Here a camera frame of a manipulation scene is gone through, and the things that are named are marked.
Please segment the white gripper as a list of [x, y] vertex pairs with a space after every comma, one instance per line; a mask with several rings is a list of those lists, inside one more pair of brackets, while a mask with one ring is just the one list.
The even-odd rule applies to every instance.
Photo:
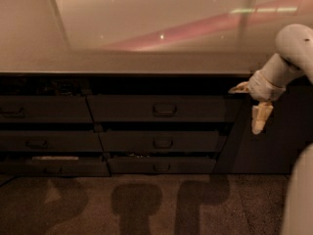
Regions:
[[270, 117], [274, 107], [271, 102], [278, 100], [286, 91], [287, 82], [280, 74], [258, 70], [249, 81], [244, 81], [232, 87], [230, 94], [247, 93], [260, 101], [252, 107], [251, 130], [255, 135], [260, 134]]

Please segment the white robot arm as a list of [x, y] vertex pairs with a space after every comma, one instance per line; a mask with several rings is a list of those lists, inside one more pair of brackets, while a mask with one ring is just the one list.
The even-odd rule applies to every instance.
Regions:
[[[251, 131], [264, 129], [273, 111], [272, 103], [293, 80], [306, 76], [313, 83], [313, 29], [289, 24], [276, 35], [277, 52], [245, 82], [231, 88], [231, 94], [247, 93], [258, 104], [252, 108]], [[293, 166], [280, 235], [313, 235], [313, 144], [301, 153]]]

